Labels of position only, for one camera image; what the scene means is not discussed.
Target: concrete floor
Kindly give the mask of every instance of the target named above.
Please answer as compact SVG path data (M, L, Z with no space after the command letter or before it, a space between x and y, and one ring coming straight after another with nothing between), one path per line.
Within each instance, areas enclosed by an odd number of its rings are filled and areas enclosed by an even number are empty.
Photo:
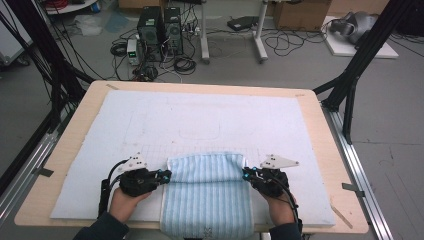
M82 10L78 14L91 13ZM72 13L63 17L66 22L74 16ZM99 36L75 35L71 39L75 49L97 73L110 77L113 75L113 56L109 52L111 42L121 33L135 28L137 22L113 4L96 16L102 19L103 31ZM228 19L209 19L208 26L229 30L225 26ZM272 20L267 19L265 26L271 28ZM423 44L399 42L424 54ZM424 61L402 46L388 43L399 58L374 59L362 75L357 87L352 140L394 239L424 239L424 190L421 188L424 172L424 130L421 127L424 122ZM196 47L193 58L198 65L192 75L182 76L183 83L313 89L340 75L351 60L350 57L332 56L325 43L307 42L286 57L279 57L266 47L269 60L259 64L249 36L220 33L209 35L211 62L205 65L200 61L198 39L194 38L193 44ZM124 60L119 75L128 79L130 71ZM181 80L167 73L156 81L178 83ZM327 94L323 93L319 98L323 100ZM0 72L0 99L2 174L41 123L50 105L34 65L14 65ZM78 228L16 226L13 218L19 205L1 226L2 239L71 239L78 231ZM365 235L316 234L310 239L375 237L370 230Z

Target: folded fabric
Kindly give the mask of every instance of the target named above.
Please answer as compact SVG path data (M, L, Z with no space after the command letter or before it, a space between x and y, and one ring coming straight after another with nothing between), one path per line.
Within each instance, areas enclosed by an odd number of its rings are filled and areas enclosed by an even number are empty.
M168 159L172 171L161 213L171 237L243 239L253 234L249 184L242 154L214 152Z

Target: wooden table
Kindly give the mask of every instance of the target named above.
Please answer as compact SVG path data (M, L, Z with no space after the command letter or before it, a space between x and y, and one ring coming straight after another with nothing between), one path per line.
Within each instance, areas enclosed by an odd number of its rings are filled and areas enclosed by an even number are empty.
M93 222L92 220L51 219L50 213L60 194L68 169L80 150L84 137L102 106L106 94L109 91L118 89L297 98L336 219L336 225L331 228L305 228L304 232L365 233L368 231L367 221L355 193L342 189L342 183L350 184L351 181L319 101L313 91L304 89L115 81L96 81L91 84L45 165L45 168L54 171L54 174L51 177L38 177L15 217L15 223L17 225L88 226ZM133 228L159 228L159 222L130 222L128 225ZM255 230L267 231L269 227L256 225Z

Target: human hand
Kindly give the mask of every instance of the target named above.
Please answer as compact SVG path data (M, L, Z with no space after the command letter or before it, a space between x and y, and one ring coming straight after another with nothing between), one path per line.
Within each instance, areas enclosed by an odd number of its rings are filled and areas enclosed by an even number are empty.
M117 188L113 192L112 202L109 213L118 221L125 223L131 217L137 204L150 196L152 192L145 193L138 197L131 197L125 194L121 188Z
M293 210L290 206L288 196L282 194L278 198L268 197L262 194L262 197L268 202L269 215L275 226L280 226L286 223L294 223Z

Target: sleeve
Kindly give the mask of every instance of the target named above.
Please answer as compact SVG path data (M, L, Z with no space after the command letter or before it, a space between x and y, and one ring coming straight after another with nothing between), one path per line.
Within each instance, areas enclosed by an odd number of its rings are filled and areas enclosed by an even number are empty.
M73 240L122 240L128 231L127 225L104 213L93 225L82 228Z
M269 230L272 240L300 240L301 234L296 223L283 224Z

